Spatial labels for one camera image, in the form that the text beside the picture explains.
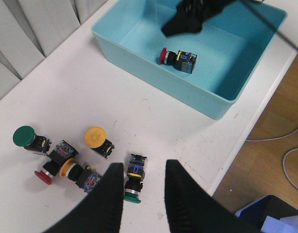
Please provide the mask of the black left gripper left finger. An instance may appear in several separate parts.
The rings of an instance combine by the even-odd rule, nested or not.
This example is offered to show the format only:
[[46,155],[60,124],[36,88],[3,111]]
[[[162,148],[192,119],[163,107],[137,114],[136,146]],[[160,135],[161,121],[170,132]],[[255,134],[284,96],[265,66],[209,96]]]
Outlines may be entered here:
[[123,212],[123,164],[112,163],[101,181],[47,233],[118,233]]

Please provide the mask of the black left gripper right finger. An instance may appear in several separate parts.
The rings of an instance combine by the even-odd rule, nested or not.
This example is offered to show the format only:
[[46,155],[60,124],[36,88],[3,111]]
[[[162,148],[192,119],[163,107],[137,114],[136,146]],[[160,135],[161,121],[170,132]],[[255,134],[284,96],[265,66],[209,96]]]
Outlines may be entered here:
[[166,161],[165,207],[172,233],[259,233],[209,196],[178,160]]

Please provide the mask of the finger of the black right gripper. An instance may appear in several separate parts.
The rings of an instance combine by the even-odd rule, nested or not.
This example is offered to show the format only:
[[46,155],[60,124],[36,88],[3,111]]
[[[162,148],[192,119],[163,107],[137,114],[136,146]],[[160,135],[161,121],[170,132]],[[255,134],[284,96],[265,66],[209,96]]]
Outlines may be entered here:
[[183,0],[176,6],[176,13],[162,28],[166,36],[182,33],[199,33],[203,23],[220,14],[232,0]]

